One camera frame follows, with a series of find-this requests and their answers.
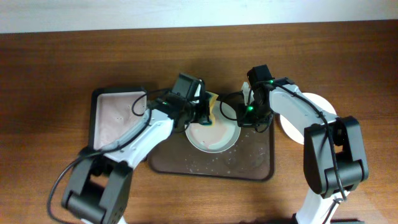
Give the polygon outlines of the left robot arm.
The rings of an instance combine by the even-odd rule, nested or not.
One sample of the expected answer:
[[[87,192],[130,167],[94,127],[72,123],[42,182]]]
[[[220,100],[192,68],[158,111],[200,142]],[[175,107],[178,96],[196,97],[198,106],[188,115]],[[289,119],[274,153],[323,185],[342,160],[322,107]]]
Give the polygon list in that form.
[[[140,121],[119,139],[99,148],[86,147],[71,164],[61,206],[84,223],[125,223],[134,169],[174,131],[192,123],[209,126],[217,95],[199,78],[181,73],[172,88],[147,103]]]

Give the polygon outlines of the pale green plate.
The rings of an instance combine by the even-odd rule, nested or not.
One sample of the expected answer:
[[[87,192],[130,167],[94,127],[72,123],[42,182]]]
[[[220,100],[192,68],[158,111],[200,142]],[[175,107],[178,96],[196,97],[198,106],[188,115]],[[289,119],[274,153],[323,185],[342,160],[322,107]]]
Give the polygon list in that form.
[[[221,114],[219,101],[216,101],[214,105],[213,114],[215,121],[212,125],[192,123],[185,131],[190,143],[207,153],[226,151],[236,143],[241,132],[236,121],[231,121]]]

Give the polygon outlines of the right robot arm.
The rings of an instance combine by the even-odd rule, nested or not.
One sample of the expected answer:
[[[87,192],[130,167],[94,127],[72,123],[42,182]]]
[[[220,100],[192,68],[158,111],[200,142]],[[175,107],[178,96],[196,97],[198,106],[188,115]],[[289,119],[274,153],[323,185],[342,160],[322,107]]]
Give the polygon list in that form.
[[[321,109],[289,78],[274,78],[267,65],[248,71],[250,89],[237,112],[238,126],[269,126],[274,114],[303,135],[303,172],[309,186],[292,223],[330,223],[350,192],[368,179],[369,168],[358,120]]]

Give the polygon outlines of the green yellow sponge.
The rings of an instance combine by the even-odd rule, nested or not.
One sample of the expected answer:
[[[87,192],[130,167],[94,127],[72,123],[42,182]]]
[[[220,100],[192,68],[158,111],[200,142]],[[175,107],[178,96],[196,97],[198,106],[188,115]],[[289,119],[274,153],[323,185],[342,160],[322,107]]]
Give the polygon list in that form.
[[[216,105],[216,101],[219,95],[216,93],[212,93],[207,91],[205,93],[205,109],[206,113],[204,114],[204,117],[202,117],[200,124],[203,126],[212,126],[216,123],[216,118],[214,115],[214,108]]]

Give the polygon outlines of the white plate front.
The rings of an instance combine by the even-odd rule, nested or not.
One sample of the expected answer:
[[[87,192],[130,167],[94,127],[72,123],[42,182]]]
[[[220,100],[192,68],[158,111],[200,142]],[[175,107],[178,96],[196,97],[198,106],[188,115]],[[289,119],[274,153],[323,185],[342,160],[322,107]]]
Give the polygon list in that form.
[[[336,111],[332,104],[326,100],[324,97],[314,94],[314,93],[303,93],[304,96],[306,96],[309,100],[314,102],[317,106],[319,106],[321,109],[331,113],[331,114],[336,114]],[[291,138],[293,141],[303,145],[304,144],[304,136],[303,134],[293,126],[293,124],[288,121],[285,117],[282,115],[279,116],[279,122],[280,126],[285,132],[286,135],[288,135],[289,138]]]

